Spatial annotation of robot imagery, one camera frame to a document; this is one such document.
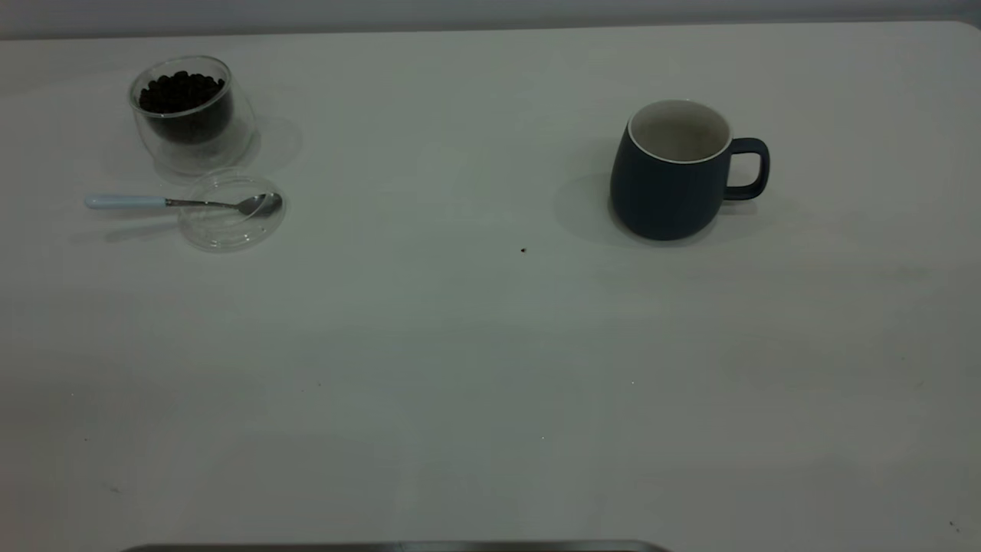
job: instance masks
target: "metal spoon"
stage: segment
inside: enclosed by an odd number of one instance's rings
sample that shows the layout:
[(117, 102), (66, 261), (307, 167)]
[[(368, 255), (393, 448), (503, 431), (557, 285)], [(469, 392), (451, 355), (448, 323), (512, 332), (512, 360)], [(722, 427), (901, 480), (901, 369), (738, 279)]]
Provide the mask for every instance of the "metal spoon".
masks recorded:
[(85, 197), (89, 209), (153, 209), (159, 207), (224, 207), (234, 209), (249, 216), (269, 216), (283, 207), (283, 197), (278, 193), (262, 193), (246, 198), (238, 203), (219, 203), (218, 201), (190, 201), (187, 199), (167, 199), (155, 195), (111, 195), (92, 194)]

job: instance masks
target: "mug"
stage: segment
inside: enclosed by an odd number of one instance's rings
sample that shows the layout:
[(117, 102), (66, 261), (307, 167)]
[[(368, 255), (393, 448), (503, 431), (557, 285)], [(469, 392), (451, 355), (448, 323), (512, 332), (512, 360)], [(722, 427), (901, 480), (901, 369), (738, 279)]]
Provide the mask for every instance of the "mug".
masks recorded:
[[(759, 176), (727, 187), (737, 153), (759, 155)], [(632, 232), (654, 240), (678, 240), (708, 226), (725, 200), (753, 199), (770, 176), (770, 152), (762, 140), (733, 139), (725, 117), (690, 100), (651, 103), (627, 122), (620, 139), (610, 198)]]

